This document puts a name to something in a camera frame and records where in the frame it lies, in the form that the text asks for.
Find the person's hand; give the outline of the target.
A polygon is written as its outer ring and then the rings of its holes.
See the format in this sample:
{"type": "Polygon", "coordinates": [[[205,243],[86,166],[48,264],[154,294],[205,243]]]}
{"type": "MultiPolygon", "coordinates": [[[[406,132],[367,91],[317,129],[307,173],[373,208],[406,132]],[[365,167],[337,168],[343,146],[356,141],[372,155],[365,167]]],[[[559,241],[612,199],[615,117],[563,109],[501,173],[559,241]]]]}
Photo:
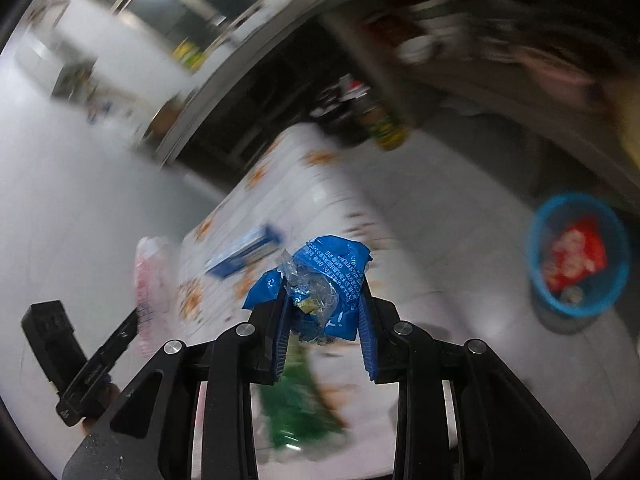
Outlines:
{"type": "Polygon", "coordinates": [[[90,434],[93,426],[104,412],[115,402],[119,393],[119,388],[112,382],[102,389],[96,400],[91,404],[88,415],[81,421],[81,429],[85,436],[90,434]]]}

